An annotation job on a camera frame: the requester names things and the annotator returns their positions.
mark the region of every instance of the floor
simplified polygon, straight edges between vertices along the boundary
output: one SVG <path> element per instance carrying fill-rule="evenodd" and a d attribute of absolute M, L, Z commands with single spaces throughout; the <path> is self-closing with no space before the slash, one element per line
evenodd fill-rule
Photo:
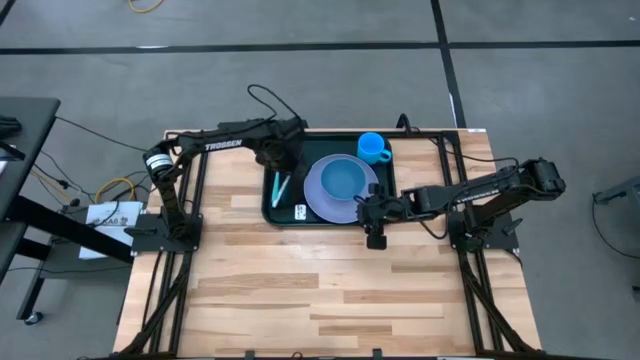
<path fill-rule="evenodd" d="M 13 1 L 0 0 L 13 4 Z M 150 0 L 136 0 L 145 7 Z M 440 0 L 449 42 L 640 39 L 634 0 Z M 53 96 L 59 115 L 149 147 L 167 128 L 210 128 L 265 114 L 245 93 L 269 86 L 312 127 L 453 127 L 441 51 L 326 50 L 165 54 L 10 55 L 6 48 L 83 48 L 308 42 L 438 41 L 426 0 L 182 0 L 139 15 L 125 0 L 16 0 L 0 26 L 0 95 Z M 594 231 L 591 193 L 640 173 L 639 47 L 453 49 L 456 121 L 486 128 L 494 155 L 555 161 L 567 192 L 515 211 L 525 278 L 544 349 L 632 359 L 640 353 L 638 260 Z M 286 110 L 277 108 L 283 116 Z M 142 170 L 139 154 L 58 122 L 45 150 L 89 191 Z M 54 172 L 47 158 L 38 163 Z M 58 204 L 30 179 L 23 194 Z M 640 254 L 625 201 L 596 209 L 612 244 Z M 43 239 L 42 234 L 32 237 Z M 13 266 L 29 266 L 17 257 Z M 15 313 L 30 279 L 0 287 L 0 348 L 10 359 L 104 356 L 111 351 L 127 271 L 48 281 L 45 321 Z"/>

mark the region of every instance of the wooden tabletop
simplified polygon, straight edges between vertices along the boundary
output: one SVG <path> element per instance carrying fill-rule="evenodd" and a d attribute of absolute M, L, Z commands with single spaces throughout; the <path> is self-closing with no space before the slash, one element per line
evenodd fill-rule
<path fill-rule="evenodd" d="M 485 132 L 461 130 L 460 139 L 463 154 L 492 158 Z M 443 183 L 431 142 L 394 139 L 391 146 L 398 190 Z M 469 178 L 495 171 L 492 163 L 465 164 Z M 193 192 L 195 169 L 190 179 Z M 180 356 L 244 356 L 245 350 L 258 356 L 370 356 L 373 348 L 385 355 L 473 354 L 458 260 L 448 240 L 430 237 L 417 223 L 391 225 L 385 228 L 389 248 L 374 251 L 358 227 L 275 228 L 260 211 L 262 179 L 250 150 L 209 155 L 204 234 L 193 257 Z M 149 208 L 158 211 L 159 205 L 153 194 Z M 429 225 L 442 232 L 444 217 Z M 496 305 L 526 342 L 539 347 L 519 264 L 504 251 L 485 255 Z M 135 260 L 115 351 L 140 330 L 155 259 L 144 254 Z M 176 259 L 174 274 L 180 263 Z M 161 263 L 152 310 L 162 269 Z M 172 311 L 161 350 L 168 347 Z"/>

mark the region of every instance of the sticker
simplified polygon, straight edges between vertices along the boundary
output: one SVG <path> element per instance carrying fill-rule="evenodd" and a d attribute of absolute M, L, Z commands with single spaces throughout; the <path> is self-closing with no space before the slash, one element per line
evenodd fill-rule
<path fill-rule="evenodd" d="M 307 220 L 307 205 L 296 205 L 295 209 L 296 220 Z"/>

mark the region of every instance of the black desk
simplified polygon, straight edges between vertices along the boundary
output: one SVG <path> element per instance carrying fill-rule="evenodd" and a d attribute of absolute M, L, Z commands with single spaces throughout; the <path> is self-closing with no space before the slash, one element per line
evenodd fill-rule
<path fill-rule="evenodd" d="M 24 238 L 28 226 L 67 239 L 79 246 L 132 264 L 131 248 L 95 229 L 19 195 L 38 153 L 51 131 L 60 100 L 52 98 L 0 97 L 0 114 L 15 117 L 22 131 L 3 141 L 25 154 L 23 161 L 11 161 L 0 174 L 0 283 L 15 254 L 45 260 L 51 245 Z M 29 295 L 18 314 L 26 319 L 42 286 L 40 272 L 34 277 Z"/>

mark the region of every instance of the caster wheel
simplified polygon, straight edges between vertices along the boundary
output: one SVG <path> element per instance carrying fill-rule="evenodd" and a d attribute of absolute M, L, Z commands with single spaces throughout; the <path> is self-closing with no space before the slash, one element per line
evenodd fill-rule
<path fill-rule="evenodd" d="M 24 324 L 27 326 L 35 325 L 39 323 L 43 318 L 44 315 L 42 315 L 41 312 L 34 311 L 33 313 L 31 313 L 31 316 L 24 320 Z"/>

